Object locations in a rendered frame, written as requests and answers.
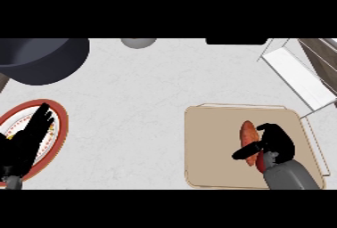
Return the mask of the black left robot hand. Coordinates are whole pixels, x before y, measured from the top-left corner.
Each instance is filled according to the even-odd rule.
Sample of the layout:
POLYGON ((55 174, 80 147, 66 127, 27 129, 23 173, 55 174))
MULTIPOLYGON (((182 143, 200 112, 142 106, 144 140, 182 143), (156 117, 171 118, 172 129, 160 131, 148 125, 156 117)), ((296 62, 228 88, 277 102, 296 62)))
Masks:
POLYGON ((32 170, 43 138, 55 122, 49 108, 43 103, 12 139, 0 134, 0 179, 12 175, 23 177, 32 170))

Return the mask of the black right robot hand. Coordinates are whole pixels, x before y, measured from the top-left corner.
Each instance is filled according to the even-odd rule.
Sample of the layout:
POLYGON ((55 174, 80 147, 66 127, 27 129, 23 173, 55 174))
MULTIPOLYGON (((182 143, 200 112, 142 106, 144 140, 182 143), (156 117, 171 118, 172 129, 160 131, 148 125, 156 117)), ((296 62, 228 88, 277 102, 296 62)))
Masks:
POLYGON ((281 164, 292 160, 296 156, 296 145, 277 124, 265 123, 258 126, 258 130, 264 131, 262 140, 253 141, 233 155, 234 159, 247 159, 261 151, 277 152, 275 163, 281 164))

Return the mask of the orange sweet potato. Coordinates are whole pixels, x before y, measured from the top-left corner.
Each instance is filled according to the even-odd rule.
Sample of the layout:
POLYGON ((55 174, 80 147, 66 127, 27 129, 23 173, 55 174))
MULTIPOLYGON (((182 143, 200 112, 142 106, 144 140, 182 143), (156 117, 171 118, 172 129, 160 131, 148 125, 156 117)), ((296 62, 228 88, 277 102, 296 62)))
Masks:
MULTIPOLYGON (((240 140, 241 140, 241 146, 246 147, 253 142, 259 141, 259 132, 256 130, 256 127, 253 123, 247 120, 241 126, 240 130, 240 140)), ((252 155, 247 158, 247 164, 252 167, 256 167, 261 173, 265 172, 267 167, 264 163, 264 151, 258 152, 255 155, 252 155)))

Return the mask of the beige tray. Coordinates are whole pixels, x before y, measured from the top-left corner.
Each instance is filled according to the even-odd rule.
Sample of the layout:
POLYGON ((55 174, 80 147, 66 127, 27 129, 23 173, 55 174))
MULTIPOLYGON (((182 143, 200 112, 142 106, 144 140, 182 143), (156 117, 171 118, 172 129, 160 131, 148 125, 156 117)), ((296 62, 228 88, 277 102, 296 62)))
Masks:
POLYGON ((284 106, 202 104, 185 112, 185 177, 196 188, 267 189, 259 170, 233 159, 241 148, 240 129, 246 122, 281 126, 295 142, 295 159, 306 167, 317 184, 326 187, 332 175, 306 118, 284 106))

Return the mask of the red-rimmed white plate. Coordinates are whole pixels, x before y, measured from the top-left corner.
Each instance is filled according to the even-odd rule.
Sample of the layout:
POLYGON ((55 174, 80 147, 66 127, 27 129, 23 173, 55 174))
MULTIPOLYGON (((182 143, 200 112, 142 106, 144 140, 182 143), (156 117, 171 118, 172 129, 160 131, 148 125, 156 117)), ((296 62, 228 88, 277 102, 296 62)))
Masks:
MULTIPOLYGON (((64 146, 69 133, 67 109, 57 101, 39 99, 21 103, 0 117, 0 134, 3 134, 8 139, 12 139, 17 132, 26 128, 32 116, 43 103, 48 103, 51 106, 49 111, 52 112, 55 122, 52 123, 43 138, 32 170, 21 177, 23 182, 30 180, 43 171, 64 146)), ((8 177, 0 179, 0 189, 6 188, 6 179, 8 177)))

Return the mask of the dark grey pot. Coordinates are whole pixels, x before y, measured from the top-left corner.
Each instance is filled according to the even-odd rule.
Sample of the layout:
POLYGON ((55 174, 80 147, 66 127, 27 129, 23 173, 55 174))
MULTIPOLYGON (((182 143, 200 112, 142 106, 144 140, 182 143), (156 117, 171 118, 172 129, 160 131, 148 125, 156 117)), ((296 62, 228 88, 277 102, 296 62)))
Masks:
POLYGON ((0 73, 26 85, 45 86, 79 70, 89 53, 88 38, 0 38, 0 73))

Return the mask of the grey round object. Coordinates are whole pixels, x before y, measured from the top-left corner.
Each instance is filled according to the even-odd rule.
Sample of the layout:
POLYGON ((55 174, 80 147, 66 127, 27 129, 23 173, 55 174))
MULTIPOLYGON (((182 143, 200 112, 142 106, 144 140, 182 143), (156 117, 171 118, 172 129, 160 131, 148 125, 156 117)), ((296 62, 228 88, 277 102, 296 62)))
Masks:
POLYGON ((157 41, 156 38, 123 38, 122 39, 123 44, 134 49, 147 48, 154 44, 156 41, 157 41))

